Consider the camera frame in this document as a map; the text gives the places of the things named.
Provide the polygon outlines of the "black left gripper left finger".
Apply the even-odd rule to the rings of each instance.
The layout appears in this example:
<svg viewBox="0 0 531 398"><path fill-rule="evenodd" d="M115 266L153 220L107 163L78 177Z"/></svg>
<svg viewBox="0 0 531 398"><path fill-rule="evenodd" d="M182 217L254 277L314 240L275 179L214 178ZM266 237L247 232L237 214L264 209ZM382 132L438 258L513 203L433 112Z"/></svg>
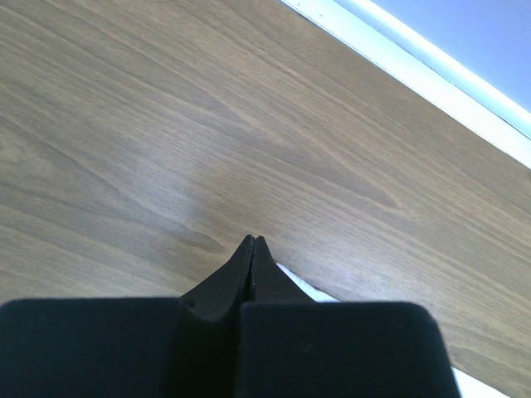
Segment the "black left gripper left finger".
<svg viewBox="0 0 531 398"><path fill-rule="evenodd" d="M25 298L1 307L4 397L228 397L247 236L179 298Z"/></svg>

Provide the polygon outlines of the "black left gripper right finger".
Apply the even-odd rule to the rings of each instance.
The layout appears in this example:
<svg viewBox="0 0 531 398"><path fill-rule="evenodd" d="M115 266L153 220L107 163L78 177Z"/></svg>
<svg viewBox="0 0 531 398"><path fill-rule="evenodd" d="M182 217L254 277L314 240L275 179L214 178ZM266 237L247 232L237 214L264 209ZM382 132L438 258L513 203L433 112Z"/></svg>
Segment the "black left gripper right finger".
<svg viewBox="0 0 531 398"><path fill-rule="evenodd" d="M319 303L256 238L241 307L242 397L457 397L440 329L408 302Z"/></svg>

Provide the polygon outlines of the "white t shirt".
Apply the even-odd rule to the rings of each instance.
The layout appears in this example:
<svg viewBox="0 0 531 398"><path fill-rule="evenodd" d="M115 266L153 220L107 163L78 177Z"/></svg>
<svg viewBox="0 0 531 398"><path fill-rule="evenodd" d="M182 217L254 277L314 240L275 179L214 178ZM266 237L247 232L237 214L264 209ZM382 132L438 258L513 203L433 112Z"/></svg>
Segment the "white t shirt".
<svg viewBox="0 0 531 398"><path fill-rule="evenodd" d="M319 303L337 303L339 300L333 296L325 293L322 290L315 288L308 282L300 278L298 275L287 269L284 265L276 263L276 265L307 295L314 301ZM460 396L463 398L508 398L507 395L496 390L494 387L486 385L484 382L460 371L452 368Z"/></svg>

